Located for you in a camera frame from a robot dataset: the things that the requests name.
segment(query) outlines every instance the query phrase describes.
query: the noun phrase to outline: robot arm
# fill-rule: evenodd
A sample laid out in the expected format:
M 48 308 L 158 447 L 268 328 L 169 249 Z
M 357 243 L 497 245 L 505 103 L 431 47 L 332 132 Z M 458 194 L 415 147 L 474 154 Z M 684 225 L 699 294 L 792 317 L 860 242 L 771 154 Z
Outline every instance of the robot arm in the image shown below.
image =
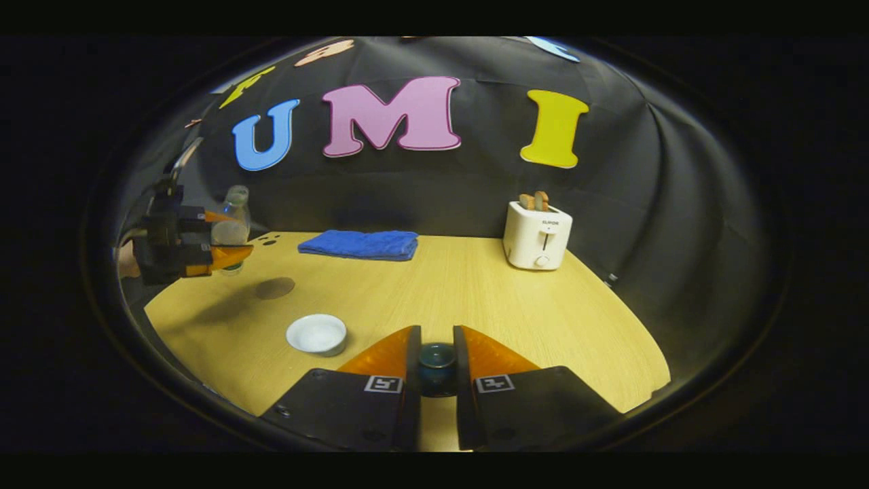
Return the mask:
M 133 239 L 133 254 L 146 285 L 207 277 L 214 270 L 241 263 L 254 250 L 250 245 L 212 246 L 213 223 L 232 218 L 206 211 L 204 207 L 182 204 L 184 187 L 177 184 L 178 177 L 201 142 L 198 137 L 169 173 L 150 187 L 154 196 L 148 210 L 122 239 L 121 245 L 127 238 Z

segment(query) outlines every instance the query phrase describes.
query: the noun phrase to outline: yellow letter i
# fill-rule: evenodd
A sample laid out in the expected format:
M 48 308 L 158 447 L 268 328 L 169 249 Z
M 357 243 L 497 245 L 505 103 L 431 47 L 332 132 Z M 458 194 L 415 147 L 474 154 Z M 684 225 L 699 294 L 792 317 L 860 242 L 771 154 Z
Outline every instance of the yellow letter i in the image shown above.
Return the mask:
M 581 100 L 554 91 L 531 90 L 528 97 L 537 103 L 537 129 L 531 144 L 519 155 L 531 163 L 573 168 L 579 159 L 574 155 L 574 138 L 580 114 L 588 112 Z

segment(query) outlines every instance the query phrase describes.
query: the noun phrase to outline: bread slice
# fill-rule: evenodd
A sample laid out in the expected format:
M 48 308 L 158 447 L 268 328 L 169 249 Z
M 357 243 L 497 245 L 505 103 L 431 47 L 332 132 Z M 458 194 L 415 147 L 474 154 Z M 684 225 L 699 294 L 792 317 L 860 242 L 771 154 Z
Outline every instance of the bread slice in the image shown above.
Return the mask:
M 549 210 L 549 196 L 544 191 L 536 191 L 534 193 L 534 208 L 538 211 Z
M 529 211 L 534 210 L 534 197 L 528 195 L 527 193 L 523 193 L 519 196 L 519 205 L 522 206 L 522 209 L 528 209 Z

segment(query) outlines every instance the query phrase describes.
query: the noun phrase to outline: letter u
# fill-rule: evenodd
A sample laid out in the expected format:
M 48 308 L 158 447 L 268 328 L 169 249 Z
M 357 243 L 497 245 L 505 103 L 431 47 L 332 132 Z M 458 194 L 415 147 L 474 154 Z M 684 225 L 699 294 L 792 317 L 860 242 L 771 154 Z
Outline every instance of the letter u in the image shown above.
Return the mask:
M 271 168 L 287 156 L 293 143 L 293 109 L 299 104 L 294 98 L 280 103 L 266 112 L 272 118 L 273 142 L 271 148 L 259 152 L 254 145 L 254 131 L 260 117 L 251 116 L 232 128 L 235 135 L 235 159 L 247 171 L 260 171 Z

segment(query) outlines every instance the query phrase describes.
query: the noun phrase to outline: dark spot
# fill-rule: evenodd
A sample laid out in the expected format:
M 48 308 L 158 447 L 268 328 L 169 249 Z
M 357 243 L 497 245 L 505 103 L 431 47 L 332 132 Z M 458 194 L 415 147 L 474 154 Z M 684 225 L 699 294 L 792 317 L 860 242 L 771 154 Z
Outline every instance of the dark spot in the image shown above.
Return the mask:
M 362 432 L 362 437 L 368 441 L 380 441 L 386 438 L 386 435 L 377 430 L 365 430 Z
M 501 428 L 500 430 L 492 433 L 492 438 L 495 439 L 511 439 L 516 436 L 516 430 L 513 428 Z
M 256 296 L 262 300 L 283 297 L 295 287 L 290 277 L 279 277 L 266 280 L 256 286 Z

